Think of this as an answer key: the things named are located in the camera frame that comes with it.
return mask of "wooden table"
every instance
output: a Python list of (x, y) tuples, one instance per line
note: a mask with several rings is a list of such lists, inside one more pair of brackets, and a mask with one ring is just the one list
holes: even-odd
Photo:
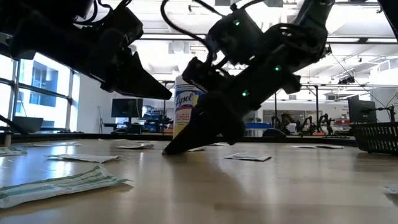
[[(79, 140), (80, 147), (27, 148), (0, 157), (0, 187), (86, 172), (97, 164), (57, 161), (45, 154), (124, 155), (105, 163), (129, 185), (63, 195), (0, 210), (5, 223), (398, 223), (398, 158), (359, 149), (294, 149), (289, 144), (236, 144), (163, 156), (156, 149), (115, 149), (126, 142)], [(272, 156), (234, 161), (237, 152)]]

